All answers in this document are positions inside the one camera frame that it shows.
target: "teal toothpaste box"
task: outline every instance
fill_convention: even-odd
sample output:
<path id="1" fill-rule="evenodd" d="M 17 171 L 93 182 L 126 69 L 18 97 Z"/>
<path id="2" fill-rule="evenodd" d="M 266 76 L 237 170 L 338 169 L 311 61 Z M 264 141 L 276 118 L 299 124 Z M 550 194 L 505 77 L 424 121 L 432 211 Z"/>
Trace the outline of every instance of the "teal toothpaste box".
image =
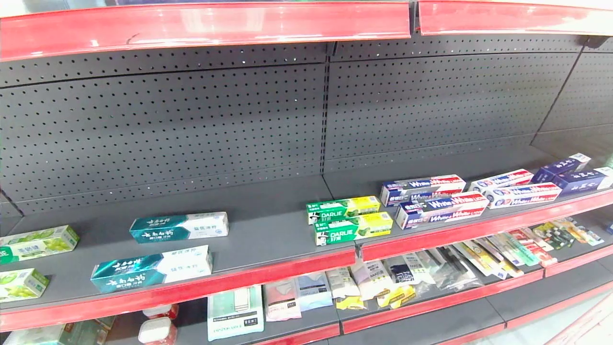
<path id="1" fill-rule="evenodd" d="M 204 277 L 213 271 L 208 246 L 100 263 L 91 282 L 102 293 Z"/>
<path id="2" fill-rule="evenodd" d="M 138 218 L 130 227 L 130 235 L 138 243 L 227 236 L 228 216 L 212 212 Z"/>

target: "light blue package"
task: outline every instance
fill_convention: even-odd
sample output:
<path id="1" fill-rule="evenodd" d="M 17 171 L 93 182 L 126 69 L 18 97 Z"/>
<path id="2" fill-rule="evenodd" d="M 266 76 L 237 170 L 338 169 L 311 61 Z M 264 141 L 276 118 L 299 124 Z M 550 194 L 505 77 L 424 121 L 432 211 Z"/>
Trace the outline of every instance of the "light blue package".
<path id="1" fill-rule="evenodd" d="M 315 272 L 296 278 L 300 311 L 332 305 L 332 292 L 324 272 Z"/>

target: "toothpaste box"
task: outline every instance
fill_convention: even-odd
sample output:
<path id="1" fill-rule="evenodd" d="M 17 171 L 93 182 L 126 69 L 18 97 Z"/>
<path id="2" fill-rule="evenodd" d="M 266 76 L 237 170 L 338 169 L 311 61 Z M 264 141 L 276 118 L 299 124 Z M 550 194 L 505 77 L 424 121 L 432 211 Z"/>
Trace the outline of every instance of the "toothpaste box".
<path id="1" fill-rule="evenodd" d="M 499 187 L 508 187 L 512 185 L 525 185 L 530 183 L 533 174 L 526 169 L 519 169 L 505 174 L 488 177 L 474 181 L 468 187 L 468 190 L 476 190 L 484 194 L 486 190 L 491 190 Z"/>
<path id="2" fill-rule="evenodd" d="M 609 188 L 613 184 L 613 169 L 605 166 L 585 171 L 559 174 L 552 181 L 562 188 L 561 195 Z"/>
<path id="3" fill-rule="evenodd" d="M 427 200 L 461 193 L 466 182 L 458 175 L 383 182 L 381 202 L 385 207 L 405 201 Z"/>
<path id="4" fill-rule="evenodd" d="M 489 208 L 499 209 L 510 206 L 546 203 L 555 200 L 562 189 L 551 182 L 533 185 L 517 185 L 486 190 Z"/>
<path id="5" fill-rule="evenodd" d="M 489 201 L 479 192 L 458 193 L 449 198 L 409 201 L 398 205 L 395 219 L 401 229 L 420 223 L 451 222 L 479 217 Z"/>
<path id="6" fill-rule="evenodd" d="M 227 236 L 228 216 L 212 212 L 138 218 L 130 227 L 130 235 L 138 243 Z"/>
<path id="7" fill-rule="evenodd" d="M 100 263 L 91 282 L 102 293 L 208 276 L 213 270 L 208 246 Z"/>
<path id="8" fill-rule="evenodd" d="M 392 218 L 387 212 L 358 215 L 357 217 L 315 223 L 317 246 L 388 235 L 392 231 Z"/>
<path id="9" fill-rule="evenodd" d="M 78 240 L 70 225 L 1 237 L 0 265 L 70 252 Z"/>
<path id="10" fill-rule="evenodd" d="M 308 224 L 329 222 L 361 214 L 379 212 L 381 203 L 374 196 L 324 201 L 323 203 L 306 204 Z"/>
<path id="11" fill-rule="evenodd" d="M 538 172 L 532 177 L 532 183 L 541 184 L 551 182 L 558 174 L 583 170 L 590 160 L 590 157 L 582 153 L 575 153 L 564 160 L 545 165 L 538 169 Z"/>
<path id="12" fill-rule="evenodd" d="M 38 298 L 49 285 L 49 279 L 34 268 L 0 272 L 0 302 Z"/>

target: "white container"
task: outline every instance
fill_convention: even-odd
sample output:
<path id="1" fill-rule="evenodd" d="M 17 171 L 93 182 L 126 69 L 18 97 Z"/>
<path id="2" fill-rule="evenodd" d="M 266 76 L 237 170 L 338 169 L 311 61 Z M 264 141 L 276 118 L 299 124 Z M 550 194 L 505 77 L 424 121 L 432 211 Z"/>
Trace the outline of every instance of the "white container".
<path id="1" fill-rule="evenodd" d="M 168 317 L 145 321 L 140 326 L 139 341 L 145 345 L 175 345 L 176 340 L 177 328 Z"/>
<path id="2" fill-rule="evenodd" d="M 171 320 L 177 318 L 179 313 L 179 304 L 168 304 L 165 306 L 159 306 L 155 308 L 143 310 L 143 314 L 150 319 L 157 319 L 158 317 L 170 317 Z"/>

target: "light green toothpaste box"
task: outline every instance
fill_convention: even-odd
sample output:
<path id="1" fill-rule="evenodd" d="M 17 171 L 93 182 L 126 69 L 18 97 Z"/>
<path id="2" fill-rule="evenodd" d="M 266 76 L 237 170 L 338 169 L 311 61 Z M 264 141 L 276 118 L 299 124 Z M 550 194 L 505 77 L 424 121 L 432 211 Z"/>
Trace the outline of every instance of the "light green toothpaste box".
<path id="1" fill-rule="evenodd" d="M 34 268 L 0 273 L 0 302 L 38 298 L 49 285 L 49 279 Z"/>
<path id="2" fill-rule="evenodd" d="M 379 212 L 381 203 L 376 196 L 330 200 L 322 203 L 306 204 L 308 224 L 329 222 L 361 214 Z"/>
<path id="3" fill-rule="evenodd" d="M 360 238 L 388 235 L 392 231 L 392 223 L 392 218 L 387 212 L 315 223 L 315 244 L 325 246 Z"/>
<path id="4" fill-rule="evenodd" d="M 212 212 L 138 218 L 130 227 L 130 235 L 138 243 L 227 236 L 228 216 Z"/>
<path id="5" fill-rule="evenodd" d="M 79 237 L 70 225 L 0 238 L 0 265 L 70 252 Z"/>
<path id="6" fill-rule="evenodd" d="M 4 345 L 102 345 L 108 333 L 109 328 L 94 319 L 13 331 Z"/>

